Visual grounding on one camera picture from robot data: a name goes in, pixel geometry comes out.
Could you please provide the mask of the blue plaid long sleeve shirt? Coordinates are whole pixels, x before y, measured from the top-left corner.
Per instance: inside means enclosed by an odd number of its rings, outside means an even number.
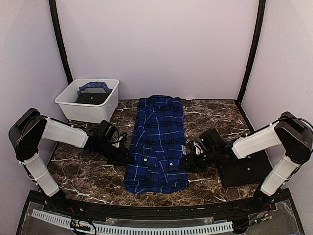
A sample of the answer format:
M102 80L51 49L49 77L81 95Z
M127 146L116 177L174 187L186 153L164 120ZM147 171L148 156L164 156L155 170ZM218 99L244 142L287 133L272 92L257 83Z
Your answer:
M125 190L134 194L174 193L189 186L180 169L186 157L182 100L164 95L140 99L134 124Z

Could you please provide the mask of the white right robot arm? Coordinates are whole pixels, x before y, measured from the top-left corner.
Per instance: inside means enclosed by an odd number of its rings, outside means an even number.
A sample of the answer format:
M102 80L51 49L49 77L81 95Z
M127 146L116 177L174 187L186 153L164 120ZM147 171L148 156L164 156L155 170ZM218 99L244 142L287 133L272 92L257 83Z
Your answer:
M313 125L290 112L283 112L274 122L231 141L223 140L216 129L206 130L200 139L200 144L193 143L180 169L234 163L261 151L271 156L273 170L259 185L257 196L250 200L253 212L261 212L268 205L268 197L289 181L313 153Z

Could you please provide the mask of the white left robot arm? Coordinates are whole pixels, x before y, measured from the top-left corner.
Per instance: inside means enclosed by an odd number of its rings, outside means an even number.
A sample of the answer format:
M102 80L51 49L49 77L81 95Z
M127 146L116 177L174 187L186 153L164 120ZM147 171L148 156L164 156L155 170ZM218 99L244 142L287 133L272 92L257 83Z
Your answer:
M105 120L94 128L87 129L59 121L30 108L9 129L8 137L17 161L43 194L50 198L50 206L58 213L66 213L69 203L63 198L62 189L41 157L40 146L44 140L98 153L115 166L134 162L125 146L127 134L120 133Z

